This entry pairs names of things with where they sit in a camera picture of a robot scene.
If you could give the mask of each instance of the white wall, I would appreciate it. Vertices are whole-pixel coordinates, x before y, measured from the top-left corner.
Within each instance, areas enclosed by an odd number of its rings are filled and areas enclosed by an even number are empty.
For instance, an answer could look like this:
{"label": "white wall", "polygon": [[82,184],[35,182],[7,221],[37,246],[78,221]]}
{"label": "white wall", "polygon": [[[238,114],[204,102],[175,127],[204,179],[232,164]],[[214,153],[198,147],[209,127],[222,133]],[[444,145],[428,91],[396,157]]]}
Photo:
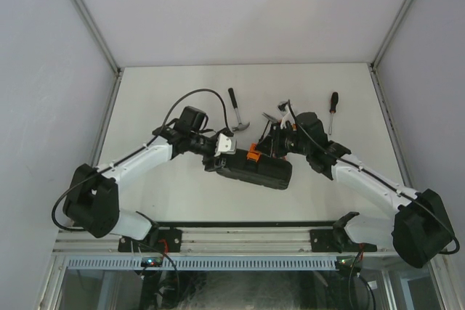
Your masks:
{"label": "white wall", "polygon": [[112,72],[70,0],[0,0],[0,308],[32,309]]}
{"label": "white wall", "polygon": [[122,67],[371,62],[403,0],[85,0]]}
{"label": "white wall", "polygon": [[465,0],[416,0],[379,67],[413,181],[441,194],[465,277]]}

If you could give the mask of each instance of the screwdriver shaft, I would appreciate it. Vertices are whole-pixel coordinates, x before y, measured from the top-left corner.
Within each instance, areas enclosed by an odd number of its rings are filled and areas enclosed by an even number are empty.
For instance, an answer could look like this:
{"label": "screwdriver shaft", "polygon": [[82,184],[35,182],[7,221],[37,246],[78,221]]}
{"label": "screwdriver shaft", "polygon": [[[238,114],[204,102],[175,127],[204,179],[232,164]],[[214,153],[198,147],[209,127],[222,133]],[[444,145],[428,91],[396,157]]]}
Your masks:
{"label": "screwdriver shaft", "polygon": [[333,116],[334,116],[334,113],[331,113],[331,116],[329,119],[329,130],[328,130],[329,135],[333,133]]}

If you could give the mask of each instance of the hammer handle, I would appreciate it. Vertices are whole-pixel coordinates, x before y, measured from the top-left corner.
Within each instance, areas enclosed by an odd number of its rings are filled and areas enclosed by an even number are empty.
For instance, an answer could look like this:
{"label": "hammer handle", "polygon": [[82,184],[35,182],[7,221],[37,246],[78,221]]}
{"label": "hammer handle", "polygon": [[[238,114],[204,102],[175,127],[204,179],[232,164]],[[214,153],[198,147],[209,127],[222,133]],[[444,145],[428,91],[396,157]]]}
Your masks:
{"label": "hammer handle", "polygon": [[234,109],[236,109],[238,107],[238,103],[235,100],[234,90],[232,87],[230,87],[227,91],[230,93],[232,106],[234,107]]}

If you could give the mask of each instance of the black strip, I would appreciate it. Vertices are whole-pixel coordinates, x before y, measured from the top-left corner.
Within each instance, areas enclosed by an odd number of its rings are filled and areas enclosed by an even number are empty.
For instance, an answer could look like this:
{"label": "black strip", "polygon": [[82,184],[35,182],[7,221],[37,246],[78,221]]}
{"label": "black strip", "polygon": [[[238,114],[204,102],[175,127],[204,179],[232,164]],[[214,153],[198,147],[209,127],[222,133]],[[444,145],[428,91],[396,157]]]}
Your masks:
{"label": "black strip", "polygon": [[157,221],[170,228],[332,227],[335,221]]}

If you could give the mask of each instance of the grey wall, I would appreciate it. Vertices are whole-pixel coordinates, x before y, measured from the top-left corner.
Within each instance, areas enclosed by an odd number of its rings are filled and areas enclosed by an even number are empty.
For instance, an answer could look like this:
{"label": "grey wall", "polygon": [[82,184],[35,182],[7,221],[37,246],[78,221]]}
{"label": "grey wall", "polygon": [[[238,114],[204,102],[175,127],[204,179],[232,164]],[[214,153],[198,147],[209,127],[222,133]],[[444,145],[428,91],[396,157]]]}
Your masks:
{"label": "grey wall", "polygon": [[415,0],[379,78],[414,184],[441,194],[464,245],[453,257],[464,275],[465,0]]}
{"label": "grey wall", "polygon": [[0,308],[32,309],[112,73],[70,0],[0,0]]}

